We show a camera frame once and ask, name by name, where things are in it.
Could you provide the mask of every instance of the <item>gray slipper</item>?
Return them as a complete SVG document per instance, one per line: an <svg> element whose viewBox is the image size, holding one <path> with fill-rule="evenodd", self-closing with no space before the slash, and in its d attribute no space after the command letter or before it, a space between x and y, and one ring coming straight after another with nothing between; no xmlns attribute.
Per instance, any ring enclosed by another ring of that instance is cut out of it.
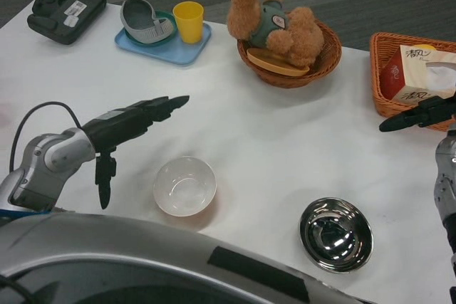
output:
<svg viewBox="0 0 456 304"><path fill-rule="evenodd" d="M146 0L124 0L120 20L125 30L136 40L151 44L167 38L174 30L168 18L157 18Z"/></svg>

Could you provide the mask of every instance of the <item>teddy bear leg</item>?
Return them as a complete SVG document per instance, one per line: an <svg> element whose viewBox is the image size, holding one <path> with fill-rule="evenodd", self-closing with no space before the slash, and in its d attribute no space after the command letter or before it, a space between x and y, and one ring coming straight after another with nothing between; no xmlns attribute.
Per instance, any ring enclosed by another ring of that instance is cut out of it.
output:
<svg viewBox="0 0 456 304"><path fill-rule="evenodd" d="M295 42L288 54L289 62L298 67L314 64L323 48L324 37L312 10L296 8L289 14L289 20L289 32Z"/></svg>
<svg viewBox="0 0 456 304"><path fill-rule="evenodd" d="M293 38L288 31L274 30L268 35L266 47L279 55L285 55L293 45Z"/></svg>

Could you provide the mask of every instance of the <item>green shirt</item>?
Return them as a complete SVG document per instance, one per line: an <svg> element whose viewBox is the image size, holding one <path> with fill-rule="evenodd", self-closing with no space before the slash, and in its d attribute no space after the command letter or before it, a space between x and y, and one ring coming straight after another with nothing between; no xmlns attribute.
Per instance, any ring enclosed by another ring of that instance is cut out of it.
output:
<svg viewBox="0 0 456 304"><path fill-rule="evenodd" d="M261 5L261 19L258 29L250 35L250 44L257 48L266 48L269 34L274 30L284 29L289 26L289 20L282 11L282 4L278 1L265 1Z"/></svg>

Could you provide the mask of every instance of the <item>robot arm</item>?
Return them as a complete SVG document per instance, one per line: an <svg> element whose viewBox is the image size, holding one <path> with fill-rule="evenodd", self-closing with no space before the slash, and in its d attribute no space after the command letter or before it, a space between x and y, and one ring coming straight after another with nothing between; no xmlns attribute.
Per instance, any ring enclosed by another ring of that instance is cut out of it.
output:
<svg viewBox="0 0 456 304"><path fill-rule="evenodd" d="M104 209L110 199L110 179L115 176L115 148L147 132L154 122L163 121L182 107L188 96L141 101L126 108L107 112L60 135L47 134L30 141L21 166L0 184L0 209L9 211L50 211L63 185L82 163L95 159L95 183L99 186Z"/></svg>
<svg viewBox="0 0 456 304"><path fill-rule="evenodd" d="M418 106L388 118L380 125L380 131L389 132L418 125L425 127L452 118L456 114L456 96L442 99L438 96L419 102ZM438 175L434 187L435 205L447 231L453 251L451 259L456 273L456 124L450 126L447 137L435 151ZM450 289L452 303L456 304L456 287Z"/></svg>

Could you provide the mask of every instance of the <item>black stripe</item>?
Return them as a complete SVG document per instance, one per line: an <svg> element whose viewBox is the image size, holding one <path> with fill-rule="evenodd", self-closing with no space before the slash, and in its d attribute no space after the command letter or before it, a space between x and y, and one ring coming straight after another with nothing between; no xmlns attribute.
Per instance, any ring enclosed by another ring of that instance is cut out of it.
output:
<svg viewBox="0 0 456 304"><path fill-rule="evenodd" d="M309 294L303 279L242 254L218 246L207 263L273 288L303 303L309 303Z"/></svg>

